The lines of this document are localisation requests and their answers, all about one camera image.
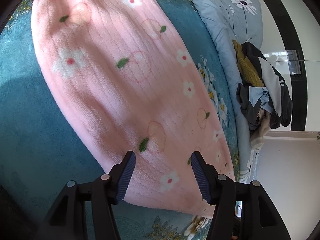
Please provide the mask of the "black white striped jacket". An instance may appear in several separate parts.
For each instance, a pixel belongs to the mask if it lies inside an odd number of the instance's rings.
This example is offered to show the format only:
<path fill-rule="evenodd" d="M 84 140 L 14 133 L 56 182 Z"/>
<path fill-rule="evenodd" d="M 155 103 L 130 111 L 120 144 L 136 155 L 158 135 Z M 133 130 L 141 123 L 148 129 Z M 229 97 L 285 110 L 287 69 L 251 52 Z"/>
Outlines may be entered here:
<path fill-rule="evenodd" d="M 289 126 L 292 116 L 292 100 L 284 78 L 265 59 L 262 52 L 255 45 L 245 42 L 241 47 L 243 53 L 257 70 L 259 77 L 264 83 L 264 87 L 268 89 L 269 104 L 273 107 L 273 112 L 270 113 L 270 128 L 277 129 L 279 126 Z M 241 84 L 245 87 L 252 87 L 243 80 Z M 261 119 L 262 116 L 263 113 L 259 111 L 258 117 Z"/>

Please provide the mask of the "mustard yellow garment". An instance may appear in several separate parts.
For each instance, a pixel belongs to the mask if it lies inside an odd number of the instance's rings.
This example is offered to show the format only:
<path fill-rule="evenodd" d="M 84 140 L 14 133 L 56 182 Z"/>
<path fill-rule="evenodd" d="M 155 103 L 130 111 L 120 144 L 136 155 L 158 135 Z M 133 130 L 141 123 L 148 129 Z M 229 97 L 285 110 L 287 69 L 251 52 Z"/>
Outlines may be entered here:
<path fill-rule="evenodd" d="M 243 53 L 241 45 L 236 40 L 232 40 L 232 42 L 236 53 L 237 67 L 242 80 L 253 87 L 264 87 L 264 83 L 259 77 L 257 70 Z"/>

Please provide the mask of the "white black sliding wardrobe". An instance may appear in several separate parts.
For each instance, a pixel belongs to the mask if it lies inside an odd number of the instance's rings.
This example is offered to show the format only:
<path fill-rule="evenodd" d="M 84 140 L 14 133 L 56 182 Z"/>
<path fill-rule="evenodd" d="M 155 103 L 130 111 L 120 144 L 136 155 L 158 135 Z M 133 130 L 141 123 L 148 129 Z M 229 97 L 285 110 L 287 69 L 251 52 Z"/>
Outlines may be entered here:
<path fill-rule="evenodd" d="M 319 23 L 303 0 L 259 0 L 261 51 L 285 78 L 293 102 L 290 131 L 319 131 Z"/>

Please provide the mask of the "pink fleece floral garment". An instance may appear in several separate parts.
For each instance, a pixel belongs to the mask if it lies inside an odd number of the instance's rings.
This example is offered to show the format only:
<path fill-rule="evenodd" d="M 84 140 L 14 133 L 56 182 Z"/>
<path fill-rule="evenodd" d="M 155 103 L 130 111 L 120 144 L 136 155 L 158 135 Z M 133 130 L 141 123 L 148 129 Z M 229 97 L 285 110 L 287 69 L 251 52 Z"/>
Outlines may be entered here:
<path fill-rule="evenodd" d="M 127 151 L 128 203 L 210 218 L 190 157 L 233 176 L 215 107 L 156 0 L 34 0 L 31 31 L 61 112 L 108 172 Z"/>

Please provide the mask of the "light blue floral quilt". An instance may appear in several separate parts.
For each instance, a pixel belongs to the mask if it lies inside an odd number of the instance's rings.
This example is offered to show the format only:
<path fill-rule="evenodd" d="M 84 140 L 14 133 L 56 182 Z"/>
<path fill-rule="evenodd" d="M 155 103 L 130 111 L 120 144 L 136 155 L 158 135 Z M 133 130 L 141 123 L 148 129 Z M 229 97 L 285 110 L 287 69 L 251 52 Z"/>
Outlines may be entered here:
<path fill-rule="evenodd" d="M 253 178 L 254 151 L 249 143 L 249 125 L 236 98 L 242 82 L 237 67 L 234 42 L 252 42 L 261 46 L 263 23 L 258 0 L 192 0 L 216 46 L 225 72 L 235 114 L 239 151 L 239 180 L 247 183 Z"/>

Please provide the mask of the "teal floral bed blanket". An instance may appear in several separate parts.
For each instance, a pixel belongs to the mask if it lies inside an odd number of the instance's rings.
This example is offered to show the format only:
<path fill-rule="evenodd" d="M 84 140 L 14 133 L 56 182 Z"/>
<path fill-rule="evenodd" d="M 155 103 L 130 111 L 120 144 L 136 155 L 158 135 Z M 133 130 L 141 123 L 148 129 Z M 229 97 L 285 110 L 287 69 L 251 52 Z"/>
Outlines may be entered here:
<path fill-rule="evenodd" d="M 71 179 L 94 180 L 102 168 L 59 110 L 43 78 L 31 36 L 34 0 L 21 0 L 1 33 L 1 239 L 33 239 Z M 234 174 L 239 153 L 233 105 L 216 47 L 191 0 L 157 0 L 197 67 L 212 77 L 210 93 Z"/>

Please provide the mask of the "light blue shirt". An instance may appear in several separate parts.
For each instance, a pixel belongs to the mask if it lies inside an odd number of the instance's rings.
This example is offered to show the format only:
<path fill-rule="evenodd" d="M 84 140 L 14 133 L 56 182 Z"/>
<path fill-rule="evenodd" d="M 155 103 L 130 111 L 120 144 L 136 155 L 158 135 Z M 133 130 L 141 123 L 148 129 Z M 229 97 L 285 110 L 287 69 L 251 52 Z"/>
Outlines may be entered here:
<path fill-rule="evenodd" d="M 260 108 L 268 113 L 273 112 L 273 107 L 269 104 L 268 89 L 266 87 L 249 87 L 249 102 L 255 106 L 260 100 Z"/>

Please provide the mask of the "beige fleece garment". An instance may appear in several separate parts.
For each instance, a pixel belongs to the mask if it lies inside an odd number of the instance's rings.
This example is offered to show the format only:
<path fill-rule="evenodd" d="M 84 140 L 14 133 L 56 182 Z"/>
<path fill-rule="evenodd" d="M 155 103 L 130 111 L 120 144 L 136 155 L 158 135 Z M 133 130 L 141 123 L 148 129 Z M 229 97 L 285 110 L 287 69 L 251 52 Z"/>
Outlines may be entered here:
<path fill-rule="evenodd" d="M 259 152 L 264 145 L 264 136 L 270 130 L 270 120 L 271 115 L 269 112 L 266 112 L 261 120 L 260 127 L 250 137 L 250 145 L 255 152 Z"/>

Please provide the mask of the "dark grey garment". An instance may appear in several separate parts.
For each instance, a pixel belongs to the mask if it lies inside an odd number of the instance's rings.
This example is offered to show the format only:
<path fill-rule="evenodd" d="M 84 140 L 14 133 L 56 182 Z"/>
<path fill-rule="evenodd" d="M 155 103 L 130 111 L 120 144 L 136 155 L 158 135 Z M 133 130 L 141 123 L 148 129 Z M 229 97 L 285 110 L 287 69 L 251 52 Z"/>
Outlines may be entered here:
<path fill-rule="evenodd" d="M 249 129 L 256 131 L 261 125 L 260 118 L 258 117 L 261 100 L 258 99 L 255 103 L 249 100 L 249 87 L 245 87 L 242 84 L 238 84 L 236 91 L 236 98 L 240 104 L 240 109 L 243 116 L 248 121 Z"/>

